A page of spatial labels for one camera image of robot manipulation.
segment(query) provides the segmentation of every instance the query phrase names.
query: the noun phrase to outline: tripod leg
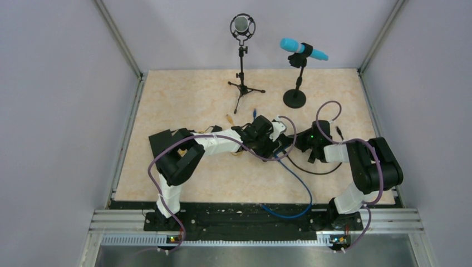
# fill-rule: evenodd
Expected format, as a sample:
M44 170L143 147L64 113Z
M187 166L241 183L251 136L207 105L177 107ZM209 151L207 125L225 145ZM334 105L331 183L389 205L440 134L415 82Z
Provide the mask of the tripod leg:
M239 100L241 99L241 97L243 97L243 95L242 95L242 94L239 94L238 102L236 103L236 108L234 109L234 114L236 114L236 112L238 111Z
M252 91L256 91L256 92L260 92L260 93L265 93L266 92L265 90L259 90L259 89L249 88L249 87L248 87L248 90L249 90L249 92L252 92Z

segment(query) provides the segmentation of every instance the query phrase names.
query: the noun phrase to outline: gray wall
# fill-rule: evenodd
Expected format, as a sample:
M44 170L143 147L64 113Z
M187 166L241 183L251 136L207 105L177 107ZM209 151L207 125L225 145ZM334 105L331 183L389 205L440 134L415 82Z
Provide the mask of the gray wall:
M0 2L0 266L76 266L136 85L91 1Z
M238 68L238 42L229 23L253 16L257 29L246 43L248 68L290 68L282 37L312 44L329 61L309 68L357 68L396 0L105 0L143 70Z
M440 266L470 266L472 2L410 1L366 73Z

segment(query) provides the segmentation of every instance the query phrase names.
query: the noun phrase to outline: beige tabletop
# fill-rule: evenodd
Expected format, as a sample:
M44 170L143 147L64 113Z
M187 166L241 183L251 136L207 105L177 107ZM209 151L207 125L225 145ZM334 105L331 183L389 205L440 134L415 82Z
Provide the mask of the beige tabletop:
M153 159L148 137L167 129L188 128L204 131L219 125L228 129L231 115L236 125L252 122L253 109L258 115L272 120L276 115L290 117L303 131L315 120L321 104L337 100L343 112L338 125L345 138L369 139L375 136L360 80L355 69L305 70L301 90L307 103L299 109L287 107L282 96L294 88L299 70L247 70L245 84L266 90L244 96L238 113L233 114L238 90L228 81L238 83L237 70L150 71L141 97L136 121L122 168L115 200L155 201L158 191L148 177L147 167ZM337 113L336 105L328 105L320 115L330 120ZM288 127L286 134L292 134ZM340 137L331 127L335 140ZM291 158L300 167L314 172L328 171L336 164L307 162L309 151L293 150ZM328 203L341 194L352 182L349 164L324 176L307 174L282 160L308 185L315 203ZM158 176L153 167L153 174ZM181 201L186 202L254 202L307 203L306 189L281 164L263 162L249 153L240 156L230 153L203 157L193 176L184 183ZM391 191L385 192L382 204L393 204Z

